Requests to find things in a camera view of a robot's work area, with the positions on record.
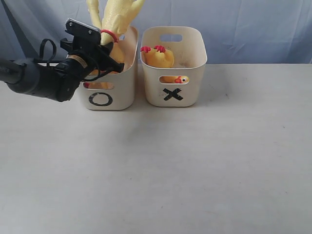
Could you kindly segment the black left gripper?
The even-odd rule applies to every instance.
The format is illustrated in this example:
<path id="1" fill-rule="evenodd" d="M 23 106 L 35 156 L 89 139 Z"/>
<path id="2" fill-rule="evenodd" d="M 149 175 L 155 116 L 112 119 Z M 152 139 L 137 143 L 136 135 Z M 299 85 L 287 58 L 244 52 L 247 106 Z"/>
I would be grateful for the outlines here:
<path id="1" fill-rule="evenodd" d="M 123 62 L 117 62 L 110 57 L 114 43 L 106 45 L 92 43 L 86 39 L 74 37 L 73 41 L 66 38 L 60 41 L 60 47 L 68 52 L 67 58 L 60 62 L 60 72 L 72 75 L 80 81 L 86 81 L 94 70 L 97 76 L 92 81 L 110 72 L 121 73 Z"/>

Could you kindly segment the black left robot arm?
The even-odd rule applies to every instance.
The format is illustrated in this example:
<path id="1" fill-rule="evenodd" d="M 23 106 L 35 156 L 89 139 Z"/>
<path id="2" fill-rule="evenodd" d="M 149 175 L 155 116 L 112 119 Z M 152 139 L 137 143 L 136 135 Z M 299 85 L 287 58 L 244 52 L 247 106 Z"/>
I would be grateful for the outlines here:
<path id="1" fill-rule="evenodd" d="M 68 56 L 55 66 L 48 60 L 41 65 L 38 59 L 27 58 L 16 61 L 0 60 L 0 79 L 15 93 L 58 102 L 68 101 L 81 82 L 97 70 L 96 79 L 110 72 L 120 73 L 124 63 L 110 57 L 113 49 L 110 42 L 104 46 L 75 36 L 72 41 L 62 39 L 60 46 Z"/>

